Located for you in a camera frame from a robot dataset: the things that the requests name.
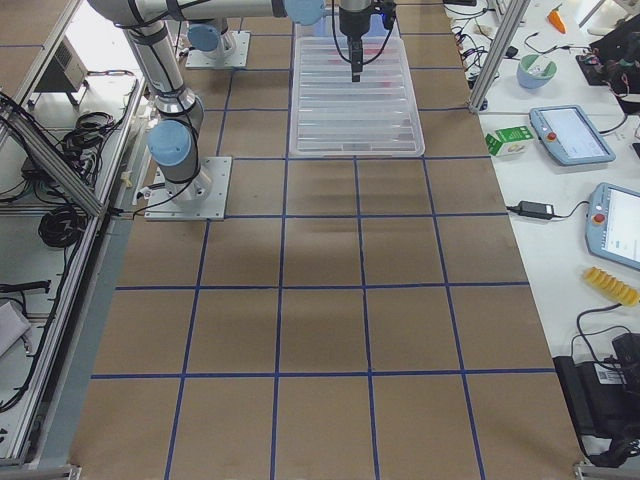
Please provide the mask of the black gripper lid side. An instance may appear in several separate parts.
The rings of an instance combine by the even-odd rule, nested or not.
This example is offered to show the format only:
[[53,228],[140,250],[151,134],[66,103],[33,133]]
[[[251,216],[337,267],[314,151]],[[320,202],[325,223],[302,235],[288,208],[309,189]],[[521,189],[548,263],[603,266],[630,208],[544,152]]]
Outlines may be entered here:
[[358,83],[361,80],[364,63],[361,38],[369,32],[372,13],[372,7],[355,11],[347,10],[343,7],[339,8],[340,31],[348,38],[351,80],[353,83]]

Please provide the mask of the silver robot arm with tray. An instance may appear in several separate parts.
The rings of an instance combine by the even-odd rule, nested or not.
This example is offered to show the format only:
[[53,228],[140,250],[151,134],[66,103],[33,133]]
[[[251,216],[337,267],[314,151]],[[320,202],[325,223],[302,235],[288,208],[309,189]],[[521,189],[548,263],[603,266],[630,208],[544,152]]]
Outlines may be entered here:
[[198,152],[204,107],[183,80],[166,21],[211,28],[209,44],[197,42],[196,47],[217,50],[228,18],[287,17],[312,25],[327,12],[324,1],[92,1],[90,5],[124,31],[151,87],[160,120],[147,137],[148,148],[164,175],[168,199],[179,205],[203,201],[213,180]]

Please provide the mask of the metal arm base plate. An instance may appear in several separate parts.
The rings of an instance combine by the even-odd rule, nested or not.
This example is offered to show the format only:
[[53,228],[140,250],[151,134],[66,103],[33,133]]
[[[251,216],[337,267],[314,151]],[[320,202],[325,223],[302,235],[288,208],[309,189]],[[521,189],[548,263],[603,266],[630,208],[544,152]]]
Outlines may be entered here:
[[186,68],[191,70],[244,69],[248,60],[251,34],[227,30],[220,33],[209,25],[192,25],[187,38],[191,43]]
[[221,221],[225,218],[226,202],[232,170],[231,157],[205,157],[200,172],[189,186],[166,183],[160,167],[156,168],[156,182],[161,188],[148,195],[151,206],[143,211],[150,221]]

